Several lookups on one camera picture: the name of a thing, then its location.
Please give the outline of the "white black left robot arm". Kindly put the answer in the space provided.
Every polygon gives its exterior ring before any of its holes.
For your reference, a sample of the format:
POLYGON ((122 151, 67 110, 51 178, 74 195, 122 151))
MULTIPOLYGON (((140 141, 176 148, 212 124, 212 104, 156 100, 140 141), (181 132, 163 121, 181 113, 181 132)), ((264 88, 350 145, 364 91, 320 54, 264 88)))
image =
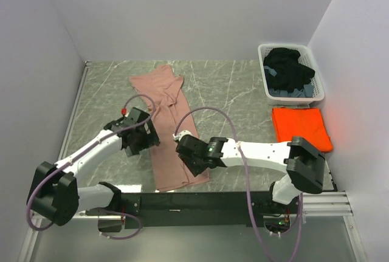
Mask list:
POLYGON ((54 164, 42 162, 35 171, 27 198, 27 214, 35 212, 63 226, 75 214, 102 209, 113 215, 122 209, 122 191, 108 182, 81 187, 89 171, 120 151, 127 156, 160 144, 151 115, 139 108, 106 124, 78 151, 54 164))

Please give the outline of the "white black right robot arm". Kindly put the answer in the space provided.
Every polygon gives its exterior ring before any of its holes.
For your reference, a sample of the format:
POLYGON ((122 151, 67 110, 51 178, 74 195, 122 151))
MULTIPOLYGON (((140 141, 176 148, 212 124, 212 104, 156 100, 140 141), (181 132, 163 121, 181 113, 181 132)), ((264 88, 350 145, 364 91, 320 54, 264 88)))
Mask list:
POLYGON ((321 194, 325 155, 302 137, 279 143, 239 142, 212 137, 208 143, 189 131, 174 135, 176 152, 193 176, 216 167, 240 165, 279 171, 284 176, 272 187, 267 207, 280 213, 300 193, 321 194))

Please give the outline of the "pink printed t-shirt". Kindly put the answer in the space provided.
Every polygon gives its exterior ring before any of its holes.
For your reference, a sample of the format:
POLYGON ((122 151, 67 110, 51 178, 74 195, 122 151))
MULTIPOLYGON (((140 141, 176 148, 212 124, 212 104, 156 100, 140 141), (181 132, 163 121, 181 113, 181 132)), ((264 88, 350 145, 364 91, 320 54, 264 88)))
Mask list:
POLYGON ((160 139, 160 145, 151 149, 154 182, 159 191, 171 191, 187 185, 197 185, 210 180, 209 170, 194 177, 176 152, 173 134, 177 124, 190 107, 182 92, 184 77, 175 76, 171 66, 163 65, 155 70, 129 78, 138 94, 144 94, 149 110, 152 102, 156 111, 152 122, 160 139))

